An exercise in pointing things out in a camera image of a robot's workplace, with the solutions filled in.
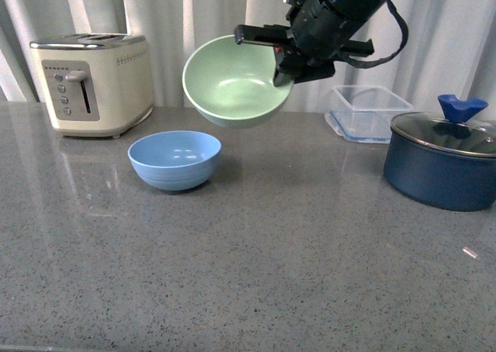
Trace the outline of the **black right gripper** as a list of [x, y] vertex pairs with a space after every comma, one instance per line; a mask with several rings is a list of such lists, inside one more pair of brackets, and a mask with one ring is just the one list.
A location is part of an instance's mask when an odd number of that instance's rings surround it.
[[367, 57], [373, 43], [351, 39], [352, 30], [336, 24], [302, 26], [238, 25], [234, 38], [242, 43], [272, 47], [275, 57], [273, 83], [280, 87], [332, 77], [334, 63], [347, 57]]

